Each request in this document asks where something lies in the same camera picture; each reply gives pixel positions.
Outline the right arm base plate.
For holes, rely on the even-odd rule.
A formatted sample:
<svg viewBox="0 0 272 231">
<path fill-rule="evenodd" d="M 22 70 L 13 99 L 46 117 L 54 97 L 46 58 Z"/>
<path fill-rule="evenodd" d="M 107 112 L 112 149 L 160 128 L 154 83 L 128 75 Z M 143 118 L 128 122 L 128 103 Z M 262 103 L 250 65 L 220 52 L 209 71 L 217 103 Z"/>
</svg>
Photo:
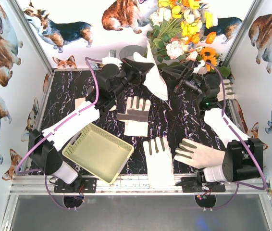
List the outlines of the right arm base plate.
<svg viewBox="0 0 272 231">
<path fill-rule="evenodd" d="M 208 182 L 205 180 L 203 170 L 192 177 L 181 177 L 181 181 L 175 184 L 182 187 L 184 193 L 223 193 L 225 185 L 219 182 Z"/>
</svg>

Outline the work glove with grey band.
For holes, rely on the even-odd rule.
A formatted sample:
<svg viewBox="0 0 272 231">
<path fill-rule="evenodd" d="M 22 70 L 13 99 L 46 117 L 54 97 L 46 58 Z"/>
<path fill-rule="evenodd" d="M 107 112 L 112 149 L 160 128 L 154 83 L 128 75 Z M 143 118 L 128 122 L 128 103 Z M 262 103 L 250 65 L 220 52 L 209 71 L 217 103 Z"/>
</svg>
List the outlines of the work glove with grey band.
<svg viewBox="0 0 272 231">
<path fill-rule="evenodd" d="M 141 63 L 152 63 L 154 66 L 147 72 L 144 85 L 148 90 L 163 101 L 168 100 L 168 90 L 165 80 L 161 77 L 158 67 L 156 65 L 155 59 L 152 54 L 149 41 L 146 41 L 147 46 L 147 57 L 143 57 L 140 53 L 134 52 L 133 59 L 136 62 Z"/>
</svg>

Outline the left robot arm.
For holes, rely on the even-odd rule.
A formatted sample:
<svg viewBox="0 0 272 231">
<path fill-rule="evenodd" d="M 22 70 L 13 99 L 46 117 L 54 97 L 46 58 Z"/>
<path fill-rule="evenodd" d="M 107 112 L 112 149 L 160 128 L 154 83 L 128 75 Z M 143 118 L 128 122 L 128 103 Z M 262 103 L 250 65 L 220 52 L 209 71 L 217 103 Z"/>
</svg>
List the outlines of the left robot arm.
<svg viewBox="0 0 272 231">
<path fill-rule="evenodd" d="M 60 178 L 66 184 L 73 184 L 79 177 L 59 151 L 82 128 L 99 119 L 114 105 L 124 91 L 135 81 L 142 81 L 154 67 L 154 63 L 137 62 L 127 58 L 105 57 L 100 70 L 90 70 L 94 88 L 85 100 L 69 115 L 55 125 L 29 135 L 29 156 L 46 175 Z"/>
</svg>

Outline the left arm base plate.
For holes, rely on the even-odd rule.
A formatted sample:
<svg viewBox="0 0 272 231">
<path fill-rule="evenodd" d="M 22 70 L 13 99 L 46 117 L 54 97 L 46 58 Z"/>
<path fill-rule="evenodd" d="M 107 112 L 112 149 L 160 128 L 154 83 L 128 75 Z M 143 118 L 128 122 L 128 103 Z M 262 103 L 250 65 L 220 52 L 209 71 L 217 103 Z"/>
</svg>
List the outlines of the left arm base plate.
<svg viewBox="0 0 272 231">
<path fill-rule="evenodd" d="M 95 193 L 97 186 L 96 178 L 85 178 L 79 176 L 71 184 L 65 183 L 62 179 L 55 181 L 55 193 Z"/>
</svg>

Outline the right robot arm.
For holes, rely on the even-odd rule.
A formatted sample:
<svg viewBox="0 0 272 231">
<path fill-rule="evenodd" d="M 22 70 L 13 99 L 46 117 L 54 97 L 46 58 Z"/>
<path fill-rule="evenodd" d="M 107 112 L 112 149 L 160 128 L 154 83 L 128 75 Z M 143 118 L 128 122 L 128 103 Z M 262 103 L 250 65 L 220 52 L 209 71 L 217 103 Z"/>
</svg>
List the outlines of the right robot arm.
<svg viewBox="0 0 272 231">
<path fill-rule="evenodd" d="M 258 138 L 244 134 L 225 114 L 225 103 L 220 103 L 218 94 L 225 93 L 220 71 L 198 74 L 205 62 L 187 61 L 162 69 L 168 75 L 166 82 L 169 92 L 190 90 L 198 94 L 197 113 L 203 117 L 223 142 L 226 150 L 221 151 L 184 138 L 175 150 L 175 160 L 199 169 L 198 181 L 237 182 L 262 178 L 263 143 Z"/>
</svg>

